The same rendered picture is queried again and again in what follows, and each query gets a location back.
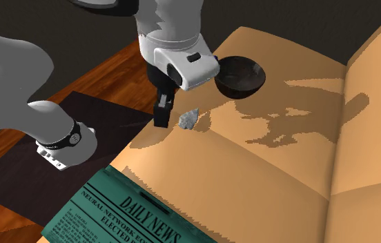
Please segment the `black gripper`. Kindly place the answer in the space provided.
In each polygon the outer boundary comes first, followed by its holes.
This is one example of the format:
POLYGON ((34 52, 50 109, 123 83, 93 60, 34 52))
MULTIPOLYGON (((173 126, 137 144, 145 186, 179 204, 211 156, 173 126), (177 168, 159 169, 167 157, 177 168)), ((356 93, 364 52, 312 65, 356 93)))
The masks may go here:
POLYGON ((149 82, 157 89, 157 101, 153 106, 154 126, 167 128, 174 106, 175 91, 179 86, 156 66, 146 63, 149 82))

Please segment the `dark robot stand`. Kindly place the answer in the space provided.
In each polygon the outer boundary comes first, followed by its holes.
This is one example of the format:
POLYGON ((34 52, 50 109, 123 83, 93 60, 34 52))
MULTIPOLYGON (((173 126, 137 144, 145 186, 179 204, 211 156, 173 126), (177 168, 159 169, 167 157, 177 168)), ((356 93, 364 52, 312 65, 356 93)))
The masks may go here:
POLYGON ((70 93, 60 106, 80 122, 86 162, 59 170, 37 152, 26 135, 0 158, 0 205, 45 226, 101 168, 106 167, 152 119, 134 110, 89 95, 70 93))

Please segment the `dark brown bowl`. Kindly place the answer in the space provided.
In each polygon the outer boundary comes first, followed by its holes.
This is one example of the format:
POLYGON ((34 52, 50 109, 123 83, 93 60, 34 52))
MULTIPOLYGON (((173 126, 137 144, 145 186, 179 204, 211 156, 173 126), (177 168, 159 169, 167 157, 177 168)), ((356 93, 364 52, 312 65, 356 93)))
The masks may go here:
POLYGON ((256 93, 266 81, 264 69, 252 59, 229 56, 218 61, 220 71, 215 85, 225 97, 245 99, 256 93))

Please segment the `green newspaper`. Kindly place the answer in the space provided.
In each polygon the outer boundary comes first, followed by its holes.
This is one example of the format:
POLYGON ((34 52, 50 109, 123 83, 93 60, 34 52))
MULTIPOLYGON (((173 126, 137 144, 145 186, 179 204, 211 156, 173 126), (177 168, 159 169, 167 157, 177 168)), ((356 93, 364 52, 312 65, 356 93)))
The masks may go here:
POLYGON ((217 243, 112 166, 96 172, 41 234, 49 243, 217 243))

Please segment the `grey crumpled lump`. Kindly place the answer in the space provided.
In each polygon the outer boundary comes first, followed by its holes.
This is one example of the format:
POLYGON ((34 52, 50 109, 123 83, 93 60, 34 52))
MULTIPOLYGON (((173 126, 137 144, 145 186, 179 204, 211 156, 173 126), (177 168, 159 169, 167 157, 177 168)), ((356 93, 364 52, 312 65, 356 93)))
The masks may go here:
POLYGON ((199 109, 190 110, 179 117, 178 126, 182 129, 192 130, 199 118, 199 109))

